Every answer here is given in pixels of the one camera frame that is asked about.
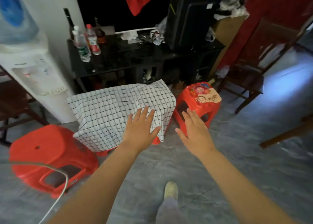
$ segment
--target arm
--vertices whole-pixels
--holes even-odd
[[[134,120],[132,114],[128,117],[122,143],[48,224],[107,222],[117,192],[136,157],[161,129],[157,127],[150,134],[154,110],[148,117],[148,107],[141,111],[137,111]]]
[[[216,181],[238,220],[247,224],[295,223],[216,150],[208,128],[199,116],[189,109],[187,113],[183,112],[188,137],[178,128],[176,132]]]

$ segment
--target white cable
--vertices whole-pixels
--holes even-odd
[[[57,202],[60,200],[60,198],[62,197],[62,195],[65,193],[65,190],[67,188],[67,185],[68,185],[68,175],[63,172],[62,170],[59,170],[57,168],[54,168],[50,165],[47,165],[47,164],[44,164],[44,163],[38,163],[38,162],[24,162],[24,161],[0,161],[0,164],[16,164],[16,165],[37,165],[37,166],[43,166],[43,167],[47,167],[49,169],[52,169],[54,171],[57,171],[57,172],[60,172],[61,174],[65,175],[65,178],[66,178],[66,181],[65,181],[65,186],[64,186],[64,189],[62,191],[62,193],[60,194],[60,196],[57,198],[57,200],[54,202],[54,204],[51,206],[51,208],[49,209],[49,211],[45,214],[45,216],[41,219],[41,221],[39,222],[39,224],[41,224],[45,219],[46,217],[48,216],[48,214],[51,212],[51,210],[54,208],[54,206],[57,204]]]

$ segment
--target bottle of brown liquid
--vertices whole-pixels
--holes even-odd
[[[98,23],[98,19],[95,17],[96,28],[95,33],[98,39],[99,44],[104,44],[106,42],[105,32],[101,29],[101,26]]]
[[[74,40],[73,30],[74,30],[74,24],[71,18],[71,15],[69,14],[69,11],[67,8],[63,8],[65,16],[67,18],[68,24],[69,24],[69,35],[71,37],[71,40]]]

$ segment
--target marble floor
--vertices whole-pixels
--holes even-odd
[[[242,102],[227,91],[209,131],[221,151],[268,197],[299,222],[313,220],[312,135],[288,139],[267,149],[259,143],[291,129],[299,119],[313,112],[313,58],[302,55],[299,65],[266,79],[264,94],[238,115]],[[57,123],[48,116],[51,123]],[[77,124],[64,124],[77,130]],[[39,128],[28,122],[9,130],[8,138]],[[237,223],[229,204],[202,164],[191,155],[170,125],[164,143],[143,151],[125,178],[107,223],[154,223],[167,181],[178,184],[178,203],[190,223]],[[0,159],[8,149],[0,147]],[[80,181],[54,208],[55,213],[84,183]],[[53,204],[48,194],[37,192],[11,173],[9,165],[0,169],[0,223],[38,223]]]

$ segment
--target foot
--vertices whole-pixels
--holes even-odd
[[[178,187],[177,184],[174,183],[173,181],[167,182],[164,190],[164,199],[170,197],[176,200],[178,199]]]

